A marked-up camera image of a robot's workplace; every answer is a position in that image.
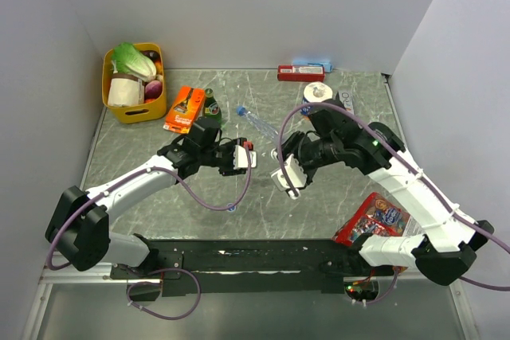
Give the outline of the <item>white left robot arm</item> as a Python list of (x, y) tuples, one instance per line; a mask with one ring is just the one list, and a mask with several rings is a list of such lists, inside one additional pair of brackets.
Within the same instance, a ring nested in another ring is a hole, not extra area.
[(66, 189), (45, 231), (50, 244), (45, 265), (59, 270), (53, 263), (53, 254), (59, 252), (66, 259), (64, 266), (79, 272), (109, 262), (127, 266), (141, 278), (152, 276), (162, 263), (159, 250), (139, 234), (112, 232), (111, 222), (160, 190), (175, 185), (189, 190), (186, 178), (203, 167), (215, 168), (223, 177), (249, 177), (256, 164), (257, 154), (248, 139), (226, 140), (216, 120), (201, 117), (186, 134), (125, 175), (88, 190)]

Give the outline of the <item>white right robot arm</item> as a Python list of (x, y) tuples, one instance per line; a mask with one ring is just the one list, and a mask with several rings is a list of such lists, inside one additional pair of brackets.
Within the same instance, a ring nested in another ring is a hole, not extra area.
[(414, 236), (364, 233), (348, 247), (348, 265), (357, 275), (383, 266), (417, 268), (428, 280), (448, 286), (471, 268), (477, 250), (494, 232), (453, 204), (418, 167), (403, 141), (382, 123), (364, 123), (342, 107), (313, 103), (310, 115), (319, 138), (302, 143), (304, 132), (276, 137), (279, 190), (297, 199), (316, 170), (343, 162), (378, 183), (421, 228)]

